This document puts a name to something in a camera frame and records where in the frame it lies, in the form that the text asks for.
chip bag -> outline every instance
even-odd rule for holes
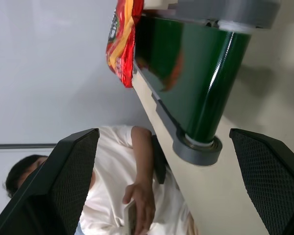
[[[132,87],[135,25],[144,0],[118,0],[106,48],[107,64],[125,87]]]

gray plastic part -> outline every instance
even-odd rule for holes
[[[192,148],[186,142],[185,133],[181,130],[181,128],[179,128],[178,124],[174,123],[174,121],[170,118],[161,104],[161,101],[158,100],[154,94],[152,94],[152,97],[157,104],[156,112],[173,139],[172,147],[174,152],[181,159],[194,165],[208,166],[215,164],[218,161],[220,152],[222,150],[221,141],[215,137],[215,147],[213,148],[198,146]]]
[[[222,20],[269,29],[280,5],[280,0],[179,0],[171,9],[176,10],[177,18]]]

shiny green surface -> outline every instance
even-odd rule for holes
[[[135,60],[192,139],[213,140],[250,36],[142,17]]]

person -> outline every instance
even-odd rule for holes
[[[94,171],[80,217],[85,235],[121,235],[124,209],[135,200],[136,235],[196,235],[198,230],[170,169],[164,184],[154,178],[151,132],[138,126],[99,128]],[[32,155],[10,170],[12,197],[46,156]]]

white t-shirt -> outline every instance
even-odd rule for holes
[[[129,126],[102,127],[94,172],[80,225],[85,235],[122,235],[125,188],[134,183],[136,161]],[[168,169],[163,185],[153,180],[156,212],[148,235],[185,235],[189,210]]]

